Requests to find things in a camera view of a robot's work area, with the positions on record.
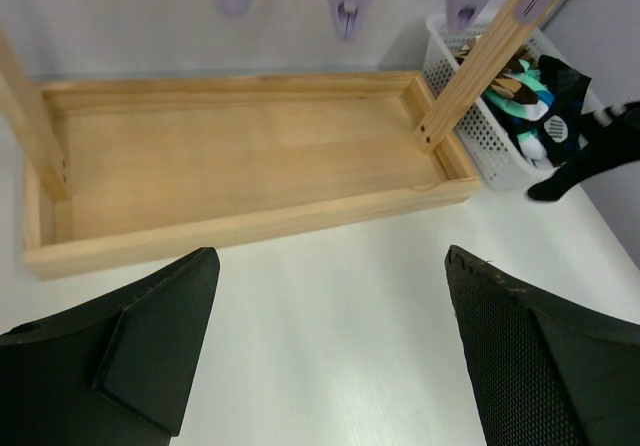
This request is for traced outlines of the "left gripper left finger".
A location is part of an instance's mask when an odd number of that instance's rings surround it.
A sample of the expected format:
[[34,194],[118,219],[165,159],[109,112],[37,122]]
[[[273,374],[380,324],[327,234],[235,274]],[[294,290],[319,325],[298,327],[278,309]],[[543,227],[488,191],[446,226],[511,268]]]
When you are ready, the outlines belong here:
[[200,248],[1,336],[4,445],[167,445],[180,433],[220,272]]

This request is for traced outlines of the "black patterned sock front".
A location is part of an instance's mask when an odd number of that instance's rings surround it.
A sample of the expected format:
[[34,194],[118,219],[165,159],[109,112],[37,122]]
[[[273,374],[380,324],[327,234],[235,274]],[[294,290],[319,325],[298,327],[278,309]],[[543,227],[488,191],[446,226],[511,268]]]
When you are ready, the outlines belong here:
[[548,161],[558,167],[586,144],[578,125],[591,78],[558,58],[541,55],[539,81],[553,95],[548,112],[536,123],[536,132]]

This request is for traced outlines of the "mint green sock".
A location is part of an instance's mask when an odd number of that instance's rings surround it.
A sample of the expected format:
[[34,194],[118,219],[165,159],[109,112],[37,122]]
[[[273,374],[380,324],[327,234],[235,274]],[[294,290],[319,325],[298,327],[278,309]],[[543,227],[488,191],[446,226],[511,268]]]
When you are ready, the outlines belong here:
[[541,161],[547,157],[547,150],[542,143],[537,127],[516,134],[522,155],[531,161]]
[[483,93],[483,98],[516,119],[540,120],[554,102],[553,93],[540,81],[540,70],[526,59],[506,66]]

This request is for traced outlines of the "mint green sock front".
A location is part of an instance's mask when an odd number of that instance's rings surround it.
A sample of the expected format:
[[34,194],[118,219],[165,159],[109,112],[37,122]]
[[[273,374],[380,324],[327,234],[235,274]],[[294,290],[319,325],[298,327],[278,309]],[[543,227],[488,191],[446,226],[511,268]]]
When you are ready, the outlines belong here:
[[522,155],[531,161],[541,161],[547,157],[547,150],[542,143],[537,127],[516,134]]

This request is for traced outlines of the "mint green sock back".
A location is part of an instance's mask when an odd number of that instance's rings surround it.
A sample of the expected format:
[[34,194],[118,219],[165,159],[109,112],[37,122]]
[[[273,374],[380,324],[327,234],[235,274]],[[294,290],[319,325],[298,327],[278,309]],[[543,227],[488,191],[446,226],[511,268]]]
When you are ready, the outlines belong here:
[[553,93],[540,81],[540,70],[526,59],[506,66],[483,93],[483,98],[516,119],[540,120],[554,102]]

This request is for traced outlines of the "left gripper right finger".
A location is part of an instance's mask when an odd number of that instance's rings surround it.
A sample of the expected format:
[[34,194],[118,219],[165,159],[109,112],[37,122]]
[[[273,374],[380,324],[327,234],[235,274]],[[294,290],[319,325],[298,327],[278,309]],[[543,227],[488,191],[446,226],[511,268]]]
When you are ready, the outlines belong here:
[[489,445],[636,445],[639,327],[453,245],[446,278]]

